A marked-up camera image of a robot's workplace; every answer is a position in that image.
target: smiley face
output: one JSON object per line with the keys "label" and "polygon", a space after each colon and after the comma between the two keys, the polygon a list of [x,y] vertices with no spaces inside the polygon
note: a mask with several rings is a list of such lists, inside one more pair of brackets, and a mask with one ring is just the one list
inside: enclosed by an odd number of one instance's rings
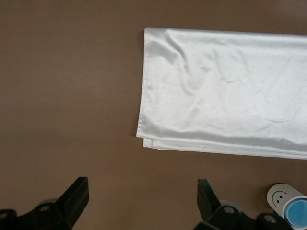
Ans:
{"label": "smiley face", "polygon": [[277,207],[279,204],[284,203],[283,200],[287,198],[287,193],[284,191],[276,191],[272,195],[272,202]]}

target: brown table surface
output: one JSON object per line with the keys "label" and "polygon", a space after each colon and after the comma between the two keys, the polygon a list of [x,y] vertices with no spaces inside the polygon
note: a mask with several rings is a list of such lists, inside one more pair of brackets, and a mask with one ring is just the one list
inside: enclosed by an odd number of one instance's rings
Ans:
{"label": "brown table surface", "polygon": [[142,147],[145,27],[307,35],[307,1],[2,0],[0,208],[88,176],[75,230],[191,230],[198,178],[253,218],[275,183],[307,194],[307,161]]}

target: folded fabric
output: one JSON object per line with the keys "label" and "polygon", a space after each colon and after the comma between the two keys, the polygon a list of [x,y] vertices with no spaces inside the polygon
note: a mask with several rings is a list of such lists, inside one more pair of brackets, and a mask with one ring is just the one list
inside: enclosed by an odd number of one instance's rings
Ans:
{"label": "folded fabric", "polygon": [[146,28],[144,147],[307,159],[307,36]]}

